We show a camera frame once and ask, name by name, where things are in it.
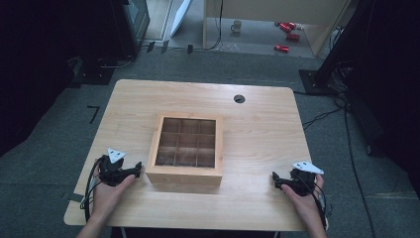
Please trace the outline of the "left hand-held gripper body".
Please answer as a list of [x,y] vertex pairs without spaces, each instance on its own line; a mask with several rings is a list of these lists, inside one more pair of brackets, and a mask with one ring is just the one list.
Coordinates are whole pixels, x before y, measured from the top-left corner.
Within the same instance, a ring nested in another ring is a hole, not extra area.
[[99,177],[110,186],[121,183],[128,174],[122,169],[125,153],[109,148],[99,159]]

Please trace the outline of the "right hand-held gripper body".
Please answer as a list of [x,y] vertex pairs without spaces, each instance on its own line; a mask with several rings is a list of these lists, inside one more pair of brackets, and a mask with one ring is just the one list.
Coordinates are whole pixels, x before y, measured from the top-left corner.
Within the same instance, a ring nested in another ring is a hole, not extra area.
[[324,171],[312,163],[303,161],[292,165],[290,179],[282,178],[281,184],[287,184],[300,196],[312,193],[315,189],[315,177],[322,175]]

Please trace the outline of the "wooden compartment box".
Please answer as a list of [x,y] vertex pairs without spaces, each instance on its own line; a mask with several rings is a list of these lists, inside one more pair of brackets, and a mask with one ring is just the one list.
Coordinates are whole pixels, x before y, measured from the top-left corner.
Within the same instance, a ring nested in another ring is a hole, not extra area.
[[153,183],[219,186],[224,174],[223,117],[160,113],[146,174]]

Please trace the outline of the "person's right hand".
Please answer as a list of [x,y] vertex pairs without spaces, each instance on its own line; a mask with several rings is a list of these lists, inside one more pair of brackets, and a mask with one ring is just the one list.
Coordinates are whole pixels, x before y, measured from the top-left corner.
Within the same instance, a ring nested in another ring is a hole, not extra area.
[[310,225],[323,226],[315,198],[312,195],[300,196],[287,184],[281,186],[283,192],[292,201],[300,220],[309,227]]

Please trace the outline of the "person's left hand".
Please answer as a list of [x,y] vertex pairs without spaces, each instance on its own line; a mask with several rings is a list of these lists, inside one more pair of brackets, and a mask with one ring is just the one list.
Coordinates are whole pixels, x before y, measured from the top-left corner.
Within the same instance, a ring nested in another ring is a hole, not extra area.
[[124,192],[133,184],[135,178],[134,175],[127,176],[116,186],[106,183],[98,184],[93,192],[93,210],[90,218],[105,222],[116,209]]

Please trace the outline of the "black angled floor tape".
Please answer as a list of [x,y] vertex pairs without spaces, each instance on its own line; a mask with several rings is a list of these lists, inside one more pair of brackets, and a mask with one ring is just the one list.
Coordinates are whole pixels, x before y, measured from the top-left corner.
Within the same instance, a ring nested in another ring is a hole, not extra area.
[[92,117],[91,117],[91,119],[89,121],[89,124],[92,124],[95,121],[96,117],[97,117],[97,114],[98,114],[98,112],[100,110],[100,106],[97,106],[97,105],[87,105],[87,108],[93,110]]

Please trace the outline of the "black stand base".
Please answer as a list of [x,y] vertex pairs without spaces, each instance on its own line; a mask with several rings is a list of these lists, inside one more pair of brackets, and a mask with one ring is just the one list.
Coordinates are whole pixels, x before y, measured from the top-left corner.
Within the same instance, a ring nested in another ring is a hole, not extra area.
[[328,80],[317,70],[300,69],[300,79],[308,95],[333,95],[334,90],[329,86]]

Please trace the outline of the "black flat floor plate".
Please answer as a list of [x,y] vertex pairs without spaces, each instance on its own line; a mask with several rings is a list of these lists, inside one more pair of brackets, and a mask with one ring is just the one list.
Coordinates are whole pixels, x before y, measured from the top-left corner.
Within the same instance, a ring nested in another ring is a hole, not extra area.
[[114,69],[107,67],[90,67],[82,59],[76,59],[73,64],[74,78],[70,88],[79,88],[81,85],[108,85],[111,81]]

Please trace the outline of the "black cabinet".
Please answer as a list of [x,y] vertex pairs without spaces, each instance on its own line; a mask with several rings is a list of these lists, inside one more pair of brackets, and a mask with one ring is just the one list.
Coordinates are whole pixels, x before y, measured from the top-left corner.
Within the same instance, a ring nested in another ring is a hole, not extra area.
[[85,4],[89,51],[99,58],[135,56],[151,21],[147,0],[85,0]]

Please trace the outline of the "white board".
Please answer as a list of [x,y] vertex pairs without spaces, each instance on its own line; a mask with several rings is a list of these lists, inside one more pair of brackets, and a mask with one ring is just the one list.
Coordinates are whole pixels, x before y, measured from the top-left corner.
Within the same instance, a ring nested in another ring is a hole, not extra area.
[[172,23],[172,28],[170,30],[170,36],[173,37],[179,27],[181,26],[191,4],[192,4],[193,0],[183,0],[183,2],[181,3],[181,5],[179,6],[179,8],[177,9],[176,13],[175,13],[175,17]]

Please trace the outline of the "light wooden shelf frame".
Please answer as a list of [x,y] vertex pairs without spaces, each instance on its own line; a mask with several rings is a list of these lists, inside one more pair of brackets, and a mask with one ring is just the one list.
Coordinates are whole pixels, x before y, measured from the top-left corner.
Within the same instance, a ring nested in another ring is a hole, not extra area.
[[314,56],[318,56],[352,0],[203,0],[203,39],[206,46],[207,20],[225,19],[293,22],[304,26]]

